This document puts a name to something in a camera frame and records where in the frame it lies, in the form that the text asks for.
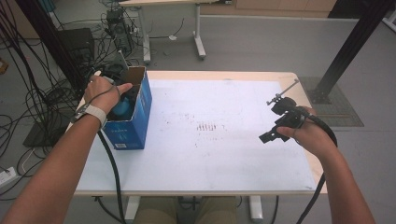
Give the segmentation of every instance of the white table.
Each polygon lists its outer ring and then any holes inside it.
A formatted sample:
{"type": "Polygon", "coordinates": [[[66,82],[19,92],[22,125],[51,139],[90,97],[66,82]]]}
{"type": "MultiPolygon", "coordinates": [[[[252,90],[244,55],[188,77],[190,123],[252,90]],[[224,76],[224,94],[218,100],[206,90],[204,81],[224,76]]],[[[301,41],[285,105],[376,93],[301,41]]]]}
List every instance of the white table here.
{"type": "MultiPolygon", "coordinates": [[[[113,149],[122,194],[313,193],[322,172],[315,157],[293,140],[263,144],[259,139],[279,118],[265,102],[295,78],[293,73],[148,71],[153,102],[146,147],[113,149]]],[[[286,96],[309,105],[300,84],[286,96]]],[[[116,194],[98,137],[76,194],[116,194]]]]}
{"type": "Polygon", "coordinates": [[[143,60],[145,64],[151,61],[150,48],[149,48],[149,35],[146,32],[145,15],[143,12],[144,6],[157,6],[157,5],[178,5],[178,4],[195,4],[195,31],[193,32],[195,44],[198,49],[199,56],[203,59],[206,56],[204,45],[200,36],[200,14],[201,3],[211,3],[216,0],[130,0],[120,2],[122,7],[135,7],[140,20],[141,32],[143,36],[143,60]]]}

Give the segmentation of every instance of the electrical outlet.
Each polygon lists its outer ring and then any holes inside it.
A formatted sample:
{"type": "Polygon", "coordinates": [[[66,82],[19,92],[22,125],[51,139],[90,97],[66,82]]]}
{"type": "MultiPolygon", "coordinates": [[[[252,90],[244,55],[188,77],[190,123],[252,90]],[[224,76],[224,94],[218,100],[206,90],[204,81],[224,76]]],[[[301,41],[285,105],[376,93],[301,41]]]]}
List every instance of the electrical outlet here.
{"type": "Polygon", "coordinates": [[[17,178],[17,173],[15,173],[14,167],[9,167],[6,171],[0,173],[0,188],[17,178]]]}

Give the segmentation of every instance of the blue box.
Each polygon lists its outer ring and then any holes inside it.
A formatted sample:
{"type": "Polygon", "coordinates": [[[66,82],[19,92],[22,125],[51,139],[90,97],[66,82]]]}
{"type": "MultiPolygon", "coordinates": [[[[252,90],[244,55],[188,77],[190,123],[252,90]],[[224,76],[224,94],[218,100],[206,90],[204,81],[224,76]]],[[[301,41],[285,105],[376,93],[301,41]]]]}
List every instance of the blue box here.
{"type": "Polygon", "coordinates": [[[107,116],[103,130],[116,150],[143,149],[152,100],[146,67],[129,67],[123,81],[132,83],[135,88],[140,86],[135,97],[134,113],[127,120],[111,120],[107,116]]]}

